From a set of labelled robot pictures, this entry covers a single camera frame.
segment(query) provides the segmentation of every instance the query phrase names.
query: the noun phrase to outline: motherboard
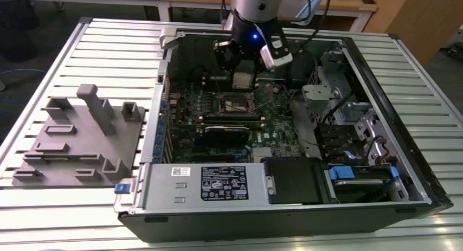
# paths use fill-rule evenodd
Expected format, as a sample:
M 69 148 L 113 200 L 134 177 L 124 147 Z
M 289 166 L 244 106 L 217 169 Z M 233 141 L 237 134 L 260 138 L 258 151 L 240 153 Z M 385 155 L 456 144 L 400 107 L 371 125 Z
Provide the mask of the motherboard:
M 172 162 L 253 163 L 262 157 L 300 156 L 289 110 L 300 96 L 273 82 L 256 82 L 253 90 L 238 92 L 173 83 Z

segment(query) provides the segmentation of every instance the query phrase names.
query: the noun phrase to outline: slotted metal surface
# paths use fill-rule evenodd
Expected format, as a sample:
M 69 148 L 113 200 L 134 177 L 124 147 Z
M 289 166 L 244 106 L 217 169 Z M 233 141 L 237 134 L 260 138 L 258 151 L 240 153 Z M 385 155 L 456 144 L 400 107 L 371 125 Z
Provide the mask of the slotted metal surface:
M 78 24 L 1 148 L 0 187 L 12 185 L 22 152 L 33 143 L 48 114 L 50 96 L 69 96 L 78 84 L 98 86 L 110 105 L 125 100 L 149 109 L 153 77 L 160 57 L 158 34 L 164 27 L 218 29 L 217 25 L 93 19 Z M 286 29 L 286 33 L 309 34 Z M 453 208 L 420 220 L 401 221 L 371 234 L 315 236 L 225 242 L 142 243 L 118 223 L 112 210 L 112 189 L 0 191 L 0 250 L 463 250 L 463 129 L 461 117 L 399 41 L 383 34 L 321 31 L 349 36 L 376 75 L 407 128 L 423 151 Z M 140 137 L 137 149 L 141 149 Z M 138 173 L 140 155 L 132 174 Z M 129 203 L 132 196 L 124 196 Z

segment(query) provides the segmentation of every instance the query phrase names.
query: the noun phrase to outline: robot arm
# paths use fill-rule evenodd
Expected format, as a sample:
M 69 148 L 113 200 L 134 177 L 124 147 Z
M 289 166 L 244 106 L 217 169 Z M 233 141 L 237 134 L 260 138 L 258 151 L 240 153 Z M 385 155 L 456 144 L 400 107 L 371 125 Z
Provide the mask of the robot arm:
M 286 39 L 277 25 L 281 0 L 234 0 L 230 9 L 230 39 L 217 42 L 214 53 L 220 67 L 234 72 L 241 60 L 253 61 L 254 74 L 292 61 Z M 225 59 L 225 50 L 230 58 Z

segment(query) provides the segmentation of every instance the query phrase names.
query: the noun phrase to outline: barcode sticker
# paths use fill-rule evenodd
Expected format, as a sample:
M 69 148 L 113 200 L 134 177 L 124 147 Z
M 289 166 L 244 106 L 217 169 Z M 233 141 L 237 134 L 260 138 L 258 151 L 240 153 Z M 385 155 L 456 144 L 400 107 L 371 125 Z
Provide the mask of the barcode sticker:
M 172 176 L 189 176 L 190 168 L 172 168 Z

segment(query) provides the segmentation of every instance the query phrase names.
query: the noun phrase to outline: warning label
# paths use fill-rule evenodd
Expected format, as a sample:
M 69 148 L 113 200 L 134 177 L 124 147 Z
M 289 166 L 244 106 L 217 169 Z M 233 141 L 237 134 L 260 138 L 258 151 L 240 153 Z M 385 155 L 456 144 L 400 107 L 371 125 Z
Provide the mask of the warning label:
M 236 201 L 249 199 L 245 167 L 202 167 L 201 199 L 204 201 Z

